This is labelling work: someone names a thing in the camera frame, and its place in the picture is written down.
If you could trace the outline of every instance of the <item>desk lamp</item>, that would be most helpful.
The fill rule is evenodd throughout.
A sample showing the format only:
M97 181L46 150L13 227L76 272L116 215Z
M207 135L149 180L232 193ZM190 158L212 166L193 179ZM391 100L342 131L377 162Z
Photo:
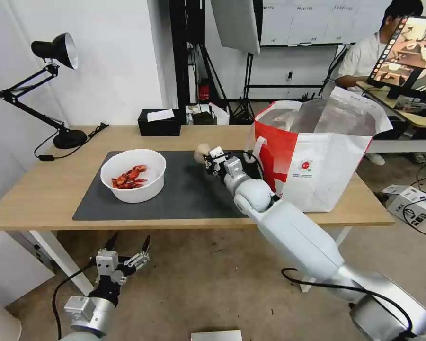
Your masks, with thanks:
M64 122L41 114L19 102L19 97L57 77L60 66L53 62L54 59L70 69L77 70L79 60L71 35L69 33L60 34L52 42L34 41L31 48L33 53L42 58L47 65L41 71L38 71L11 88L0 91L0 98L57 129L58 134L53 139L53 144L56 148L71 149L82 146L87 141L87 135L83 131L71 130L65 127ZM24 85L46 72L50 73L49 77L33 85Z

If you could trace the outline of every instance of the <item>bag logo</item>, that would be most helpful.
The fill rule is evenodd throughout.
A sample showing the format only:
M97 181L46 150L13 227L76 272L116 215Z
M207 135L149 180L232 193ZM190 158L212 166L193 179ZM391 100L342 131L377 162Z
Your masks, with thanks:
M299 167L301 172L311 172L312 171L312 160L303 160Z

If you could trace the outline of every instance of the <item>lamp shade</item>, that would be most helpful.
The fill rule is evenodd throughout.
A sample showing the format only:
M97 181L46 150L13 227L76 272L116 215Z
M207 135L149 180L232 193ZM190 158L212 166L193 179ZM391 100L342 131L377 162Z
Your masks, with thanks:
M40 58L56 59L63 65L77 70L79 59L76 46L69 33L62 33L50 42L32 42L33 53Z

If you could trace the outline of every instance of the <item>floor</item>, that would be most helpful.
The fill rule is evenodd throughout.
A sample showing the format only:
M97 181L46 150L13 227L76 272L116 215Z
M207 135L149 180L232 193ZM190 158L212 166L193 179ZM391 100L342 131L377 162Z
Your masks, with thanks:
M383 167L364 160L358 169L372 190L414 181L417 166L401 156L385 158ZM237 328L245 341L365 340L345 302L322 288L302 294L281 276L280 269L290 264L257 229L149 233L151 262L123 287L107 340L188 341L191 332ZM82 265L111 234L66 232L59 238ZM122 232L116 249L133 255L146 235ZM426 238L421 234L400 221L390 228L356 228L340 249L349 264L386 274L426 306ZM94 279L95 271L87 276ZM58 271L9 307L23 323L22 341L56 340L51 297L63 278ZM78 294L71 283L63 287L59 310ZM62 315L63 335L69 325Z

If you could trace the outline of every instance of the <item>black tissue box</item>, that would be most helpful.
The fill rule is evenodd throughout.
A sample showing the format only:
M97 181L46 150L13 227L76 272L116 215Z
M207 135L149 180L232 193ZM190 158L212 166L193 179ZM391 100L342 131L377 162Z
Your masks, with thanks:
M141 136L180 136L181 124L177 120L177 117L148 122L148 113L162 110L165 109L143 109L141 111L137 119ZM178 109L173 110L175 116L177 116Z

